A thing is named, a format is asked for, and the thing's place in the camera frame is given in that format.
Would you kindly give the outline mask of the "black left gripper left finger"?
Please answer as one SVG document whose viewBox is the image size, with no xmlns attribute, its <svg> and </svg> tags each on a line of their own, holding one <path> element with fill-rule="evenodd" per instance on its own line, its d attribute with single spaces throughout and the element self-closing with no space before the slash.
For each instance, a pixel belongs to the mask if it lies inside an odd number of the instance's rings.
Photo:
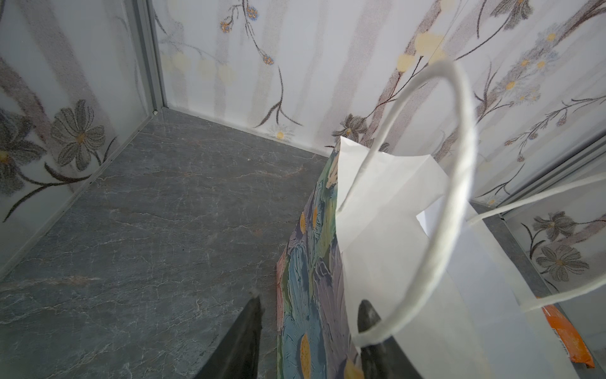
<svg viewBox="0 0 606 379">
<path fill-rule="evenodd" d="M 256 295 L 194 378 L 257 378 L 263 314 L 260 296 Z"/>
</svg>

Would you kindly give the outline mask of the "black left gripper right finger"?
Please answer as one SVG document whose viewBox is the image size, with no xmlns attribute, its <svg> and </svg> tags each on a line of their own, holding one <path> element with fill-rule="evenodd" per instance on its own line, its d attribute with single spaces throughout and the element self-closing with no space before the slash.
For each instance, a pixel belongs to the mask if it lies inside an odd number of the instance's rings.
<svg viewBox="0 0 606 379">
<path fill-rule="evenodd" d="M 358 307 L 358 332 L 365 332 L 380 321 L 381 318 L 371 302 L 362 300 Z M 421 379 L 421 374 L 393 337 L 380 344 L 362 347 L 361 364 L 366 379 Z"/>
</svg>

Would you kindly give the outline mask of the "floral white paper bag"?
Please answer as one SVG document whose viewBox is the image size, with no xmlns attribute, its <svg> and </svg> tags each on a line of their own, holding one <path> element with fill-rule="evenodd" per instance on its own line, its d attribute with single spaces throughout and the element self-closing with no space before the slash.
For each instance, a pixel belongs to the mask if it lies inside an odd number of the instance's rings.
<svg viewBox="0 0 606 379">
<path fill-rule="evenodd" d="M 407 100 L 441 77 L 454 93 L 451 172 L 432 156 L 381 151 Z M 542 308 L 598 277 L 536 298 L 470 205 L 478 133 L 465 73 L 441 61 L 416 76 L 371 146 L 341 137 L 277 264 L 277 375 L 365 378 L 361 348 L 393 337 L 421 378 L 575 378 Z M 358 332 L 368 300 L 381 321 Z"/>
</svg>

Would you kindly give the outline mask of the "orange white snack packet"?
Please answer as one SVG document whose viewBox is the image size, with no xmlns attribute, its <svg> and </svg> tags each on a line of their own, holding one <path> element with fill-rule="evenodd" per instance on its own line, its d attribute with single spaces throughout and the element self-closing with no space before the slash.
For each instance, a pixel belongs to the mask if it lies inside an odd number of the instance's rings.
<svg viewBox="0 0 606 379">
<path fill-rule="evenodd" d="M 586 367 L 594 369 L 595 362 L 590 350 L 567 317 L 553 305 L 543 307 L 542 311 L 552 330 L 559 338 L 561 344 L 563 344 L 571 362 L 584 364 Z"/>
</svg>

